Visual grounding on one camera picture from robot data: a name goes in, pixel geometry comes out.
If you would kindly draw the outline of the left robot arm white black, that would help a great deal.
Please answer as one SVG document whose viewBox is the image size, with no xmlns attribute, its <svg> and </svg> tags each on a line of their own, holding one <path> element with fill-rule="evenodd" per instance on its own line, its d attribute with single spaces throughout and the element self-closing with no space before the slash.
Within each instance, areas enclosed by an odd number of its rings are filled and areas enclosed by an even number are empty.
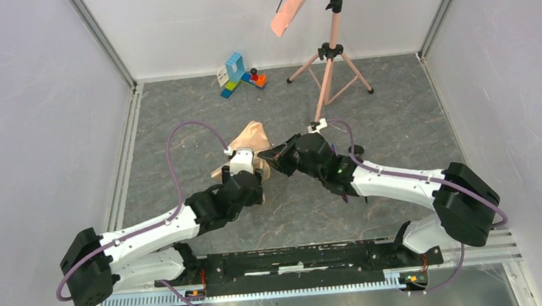
<svg viewBox="0 0 542 306">
<path fill-rule="evenodd" d="M 97 306 L 117 289 L 159 280 L 192 284 L 200 266 L 192 254 L 179 252 L 180 242 L 221 229 L 244 208 L 263 201 L 263 171 L 241 170 L 139 225 L 105 234 L 84 229 L 60 261 L 63 282 L 58 291 L 67 288 L 69 296 L 58 299 L 74 306 Z"/>
</svg>

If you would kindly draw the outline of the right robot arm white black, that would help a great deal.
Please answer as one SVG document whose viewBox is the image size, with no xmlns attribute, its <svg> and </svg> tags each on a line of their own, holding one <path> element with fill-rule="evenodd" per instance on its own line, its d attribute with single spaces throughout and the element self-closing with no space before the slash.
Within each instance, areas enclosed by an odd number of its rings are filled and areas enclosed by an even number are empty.
<svg viewBox="0 0 542 306">
<path fill-rule="evenodd" d="M 402 265 L 413 265 L 430 248 L 453 240 L 484 246 L 499 213 L 498 193 L 459 162 L 443 170 L 380 166 L 358 158 L 354 150 L 335 152 L 320 133 L 296 134 L 258 156 L 280 173 L 299 171 L 340 196 L 385 197 L 430 209 L 431 215 L 399 231 L 392 249 Z"/>
</svg>

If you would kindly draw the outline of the peach cloth napkin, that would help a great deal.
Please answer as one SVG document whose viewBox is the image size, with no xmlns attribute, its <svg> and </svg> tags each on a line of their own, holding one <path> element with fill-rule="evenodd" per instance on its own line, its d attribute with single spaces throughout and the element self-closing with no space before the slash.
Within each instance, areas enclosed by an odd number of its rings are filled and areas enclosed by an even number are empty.
<svg viewBox="0 0 542 306">
<path fill-rule="evenodd" d="M 254 120 L 250 121 L 250 123 L 244 127 L 243 131 L 229 143 L 229 146 L 233 150 L 237 150 L 239 147 L 251 148 L 255 154 L 253 160 L 254 168 L 263 171 L 264 181 L 271 177 L 271 168 L 268 162 L 257 156 L 257 153 L 272 148 L 262 123 Z"/>
</svg>

